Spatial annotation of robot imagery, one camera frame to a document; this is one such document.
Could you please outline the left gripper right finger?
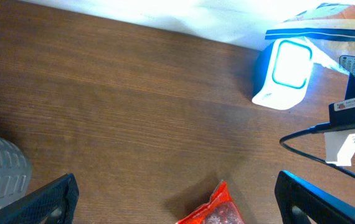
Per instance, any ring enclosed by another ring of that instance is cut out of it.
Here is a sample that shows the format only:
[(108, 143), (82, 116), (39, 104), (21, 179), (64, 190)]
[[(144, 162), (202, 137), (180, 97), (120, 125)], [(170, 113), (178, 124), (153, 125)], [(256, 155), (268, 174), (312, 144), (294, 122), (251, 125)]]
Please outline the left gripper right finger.
[(355, 224), (355, 207), (287, 170), (278, 174), (275, 197), (284, 224)]

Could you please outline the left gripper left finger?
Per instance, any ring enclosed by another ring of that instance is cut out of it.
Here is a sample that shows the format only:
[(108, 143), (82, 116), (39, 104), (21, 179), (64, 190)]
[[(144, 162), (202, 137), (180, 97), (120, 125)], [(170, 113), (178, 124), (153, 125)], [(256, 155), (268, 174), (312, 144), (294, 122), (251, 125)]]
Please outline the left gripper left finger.
[(78, 198), (75, 176), (65, 174), (0, 209), (0, 224), (71, 224)]

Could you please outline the large yellow wipes bag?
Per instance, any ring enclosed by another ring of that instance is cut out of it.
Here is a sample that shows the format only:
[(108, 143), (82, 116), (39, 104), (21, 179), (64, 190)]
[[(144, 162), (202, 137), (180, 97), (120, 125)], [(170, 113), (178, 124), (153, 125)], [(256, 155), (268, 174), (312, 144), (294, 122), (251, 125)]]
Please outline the large yellow wipes bag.
[(355, 77), (355, 5), (322, 3), (265, 33), (266, 39), (306, 39), (319, 53), (316, 63)]

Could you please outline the red Hacks candy bag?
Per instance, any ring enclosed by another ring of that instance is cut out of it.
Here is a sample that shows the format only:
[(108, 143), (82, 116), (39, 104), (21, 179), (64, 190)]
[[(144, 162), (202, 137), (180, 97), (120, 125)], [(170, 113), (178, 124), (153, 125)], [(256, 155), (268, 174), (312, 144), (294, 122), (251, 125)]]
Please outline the red Hacks candy bag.
[(207, 203), (176, 224), (244, 224), (244, 220), (230, 195), (227, 182), (221, 180)]

